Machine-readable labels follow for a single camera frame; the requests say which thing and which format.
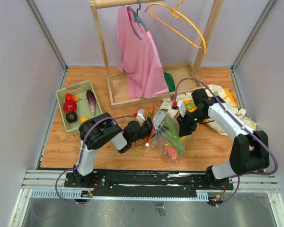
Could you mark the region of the yellow plush banana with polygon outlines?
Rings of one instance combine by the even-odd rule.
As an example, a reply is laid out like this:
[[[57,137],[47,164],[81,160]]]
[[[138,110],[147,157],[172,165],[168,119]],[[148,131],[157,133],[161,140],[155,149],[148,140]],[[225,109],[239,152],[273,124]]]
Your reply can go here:
[[[190,139],[190,137],[191,137],[191,135],[186,135],[186,136],[180,137],[180,142],[182,144],[184,144]]]

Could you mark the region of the green plush vegetable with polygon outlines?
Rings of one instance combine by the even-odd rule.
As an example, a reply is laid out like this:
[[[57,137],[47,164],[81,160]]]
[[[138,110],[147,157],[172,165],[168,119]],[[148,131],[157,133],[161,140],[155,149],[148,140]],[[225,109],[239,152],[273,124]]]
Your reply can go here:
[[[185,148],[180,142],[177,123],[168,114],[161,123],[161,129],[163,130],[164,137],[167,141],[177,150],[178,154],[183,155],[185,153]]]

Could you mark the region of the clear zip top bag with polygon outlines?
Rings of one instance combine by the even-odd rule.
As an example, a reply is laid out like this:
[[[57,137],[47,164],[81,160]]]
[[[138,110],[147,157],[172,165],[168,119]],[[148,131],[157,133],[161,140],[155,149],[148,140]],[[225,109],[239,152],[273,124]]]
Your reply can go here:
[[[154,106],[150,118],[153,128],[145,143],[146,148],[158,147],[161,156],[174,165],[185,154],[191,136],[180,137],[178,122],[163,109]]]

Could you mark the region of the yellow plush fruit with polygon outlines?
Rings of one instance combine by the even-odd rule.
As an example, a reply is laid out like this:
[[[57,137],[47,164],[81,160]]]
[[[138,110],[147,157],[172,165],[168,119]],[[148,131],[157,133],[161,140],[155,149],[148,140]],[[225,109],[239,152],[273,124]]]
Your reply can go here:
[[[87,121],[87,120],[89,120],[89,118],[88,117],[82,117],[81,119],[80,119],[80,123],[82,124],[82,123],[84,123],[85,121]]]

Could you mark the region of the purple plush eggplant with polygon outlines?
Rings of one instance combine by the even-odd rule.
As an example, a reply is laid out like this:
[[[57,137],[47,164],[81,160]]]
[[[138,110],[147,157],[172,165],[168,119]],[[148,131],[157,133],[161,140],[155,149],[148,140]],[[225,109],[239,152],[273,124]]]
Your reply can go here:
[[[88,101],[88,104],[89,104],[90,111],[93,115],[95,115],[96,99],[95,99],[94,93],[91,90],[87,90],[86,91],[86,97],[87,97],[87,101]]]

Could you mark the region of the red plush fruit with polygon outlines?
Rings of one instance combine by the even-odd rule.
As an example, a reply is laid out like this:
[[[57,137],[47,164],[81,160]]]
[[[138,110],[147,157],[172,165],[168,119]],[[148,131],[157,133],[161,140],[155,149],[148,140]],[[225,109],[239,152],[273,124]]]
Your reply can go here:
[[[77,104],[76,102],[74,101],[66,101],[64,104],[63,104],[63,111],[65,113],[71,113],[71,112],[76,112],[77,110]]]

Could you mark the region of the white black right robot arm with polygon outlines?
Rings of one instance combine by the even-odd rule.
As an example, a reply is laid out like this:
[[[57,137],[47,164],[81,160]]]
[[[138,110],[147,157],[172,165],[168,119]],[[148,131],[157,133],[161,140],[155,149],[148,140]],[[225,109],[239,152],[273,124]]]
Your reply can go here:
[[[229,159],[206,169],[204,181],[208,188],[218,188],[229,177],[250,174],[269,167],[268,136],[264,131],[256,131],[244,124],[228,109],[222,98],[208,96],[203,88],[195,90],[191,96],[196,107],[193,112],[189,112],[181,101],[174,101],[172,104],[173,108],[179,109],[179,136],[191,135],[197,124],[211,119],[232,141]]]

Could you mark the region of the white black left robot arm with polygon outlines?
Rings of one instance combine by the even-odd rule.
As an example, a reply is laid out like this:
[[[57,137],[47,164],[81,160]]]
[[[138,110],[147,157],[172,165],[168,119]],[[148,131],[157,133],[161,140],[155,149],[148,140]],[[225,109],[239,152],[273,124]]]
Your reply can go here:
[[[151,136],[153,123],[149,117],[143,120],[130,121],[122,129],[109,113],[103,113],[85,121],[79,127],[81,151],[75,170],[67,178],[72,187],[91,187],[96,177],[93,175],[97,152],[107,143],[123,154],[138,141]]]

